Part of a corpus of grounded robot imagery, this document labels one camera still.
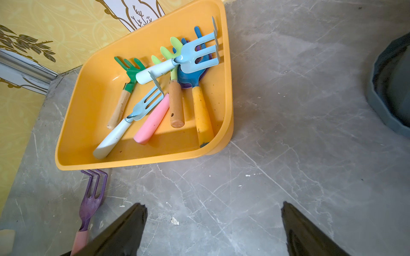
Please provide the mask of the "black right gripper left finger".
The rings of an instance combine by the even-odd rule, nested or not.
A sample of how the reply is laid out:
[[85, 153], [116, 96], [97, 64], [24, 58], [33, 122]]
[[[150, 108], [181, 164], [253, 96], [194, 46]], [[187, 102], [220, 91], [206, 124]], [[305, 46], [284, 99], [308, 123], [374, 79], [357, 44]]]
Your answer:
[[64, 255], [135, 256], [146, 222], [147, 207], [136, 203], [91, 242], [88, 242], [87, 230], [77, 232], [72, 250]]

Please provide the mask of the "orange plastic storage tray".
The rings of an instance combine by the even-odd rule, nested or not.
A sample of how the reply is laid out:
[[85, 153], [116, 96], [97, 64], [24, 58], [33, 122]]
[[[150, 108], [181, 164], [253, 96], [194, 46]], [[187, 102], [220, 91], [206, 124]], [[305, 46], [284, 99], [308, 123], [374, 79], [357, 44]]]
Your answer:
[[[171, 37], [196, 39], [217, 35], [207, 47], [218, 45], [211, 67], [199, 86], [183, 90], [185, 124], [173, 128], [165, 114], [149, 141], [139, 144], [136, 135], [147, 117], [128, 119], [135, 106], [145, 107], [150, 96], [168, 94], [169, 74], [151, 70], [151, 56], [171, 49]], [[129, 78], [116, 57], [139, 59], [147, 80], [136, 85], [113, 130], [107, 124], [117, 109], [120, 88]], [[144, 28], [99, 50], [83, 65], [76, 81], [56, 148], [56, 165], [64, 171], [105, 169], [193, 159], [221, 151], [233, 135], [233, 86], [227, 18], [221, 1], [194, 1]]]

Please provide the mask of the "light green rake wooden handle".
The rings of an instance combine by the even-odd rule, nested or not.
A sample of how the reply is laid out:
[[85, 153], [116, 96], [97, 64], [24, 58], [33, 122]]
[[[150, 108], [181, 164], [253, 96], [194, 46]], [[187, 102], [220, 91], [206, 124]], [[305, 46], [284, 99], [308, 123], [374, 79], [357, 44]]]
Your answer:
[[[182, 42], [176, 38], [171, 37], [170, 42], [175, 48], [176, 52], [171, 53], [166, 47], [161, 47], [160, 52], [167, 60], [174, 59], [180, 55], [183, 47]], [[170, 71], [170, 83], [168, 85], [169, 100], [170, 100], [170, 124], [173, 128], [182, 128], [185, 124], [184, 110], [183, 110], [183, 96], [182, 88], [177, 80], [178, 66]]]

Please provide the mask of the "light blue rake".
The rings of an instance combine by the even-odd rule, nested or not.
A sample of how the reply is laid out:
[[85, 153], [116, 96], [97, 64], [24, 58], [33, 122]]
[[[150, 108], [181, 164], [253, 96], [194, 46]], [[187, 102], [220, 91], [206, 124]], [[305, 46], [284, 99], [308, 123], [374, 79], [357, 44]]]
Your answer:
[[154, 107], [163, 99], [164, 92], [151, 71], [143, 71], [142, 75], [136, 75], [138, 82], [154, 82], [154, 87], [138, 102], [130, 115], [124, 118], [97, 146], [93, 156], [97, 159], [103, 159], [108, 156], [112, 149], [121, 140], [123, 135], [129, 129], [134, 121], [139, 121], [145, 117]]
[[[166, 74], [172, 69], [180, 66], [181, 70], [187, 74], [216, 66], [220, 62], [218, 54], [217, 26], [215, 19], [212, 19], [214, 31], [208, 35], [200, 37], [194, 41], [188, 42], [182, 46], [181, 54], [175, 58], [166, 60], [160, 64], [146, 68], [136, 74], [136, 80], [139, 84], [146, 84], [155, 78]], [[196, 51], [195, 48], [214, 40], [215, 45]], [[195, 61], [200, 57], [207, 57], [209, 54], [216, 54], [215, 59], [209, 59], [201, 63]]]

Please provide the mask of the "dark blue rake yellow handle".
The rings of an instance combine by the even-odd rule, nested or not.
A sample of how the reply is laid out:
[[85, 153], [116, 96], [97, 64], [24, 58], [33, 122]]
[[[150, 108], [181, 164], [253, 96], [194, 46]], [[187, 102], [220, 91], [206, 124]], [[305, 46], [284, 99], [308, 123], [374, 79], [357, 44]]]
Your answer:
[[194, 73], [184, 73], [181, 67], [177, 68], [177, 79], [182, 88], [192, 87], [193, 105], [196, 130], [200, 147], [204, 147], [214, 138], [211, 120], [206, 106], [206, 101], [202, 89], [199, 85], [200, 80], [205, 76], [209, 66]]

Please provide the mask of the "dark green rake wooden handle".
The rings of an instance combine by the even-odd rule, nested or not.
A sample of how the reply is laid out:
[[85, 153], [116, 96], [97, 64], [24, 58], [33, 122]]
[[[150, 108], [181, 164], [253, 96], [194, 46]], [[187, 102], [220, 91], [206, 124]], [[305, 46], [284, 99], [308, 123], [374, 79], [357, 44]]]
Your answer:
[[107, 124], [107, 128], [113, 130], [122, 120], [123, 112], [125, 107], [129, 101], [129, 98], [137, 84], [136, 74], [140, 71], [146, 69], [142, 62], [134, 58], [133, 61], [136, 65], [133, 65], [129, 60], [123, 59], [121, 60], [119, 57], [114, 58], [115, 61], [126, 71], [127, 76], [130, 78], [130, 82], [124, 85], [124, 88], [121, 92], [119, 101], [116, 105], [116, 108], [113, 112], [111, 119]]

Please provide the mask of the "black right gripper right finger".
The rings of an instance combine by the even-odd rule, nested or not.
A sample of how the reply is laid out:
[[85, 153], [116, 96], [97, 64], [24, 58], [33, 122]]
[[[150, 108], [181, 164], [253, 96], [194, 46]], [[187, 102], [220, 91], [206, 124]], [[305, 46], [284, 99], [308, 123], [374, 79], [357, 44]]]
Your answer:
[[331, 240], [292, 204], [284, 201], [281, 217], [290, 256], [347, 256], [348, 253]]

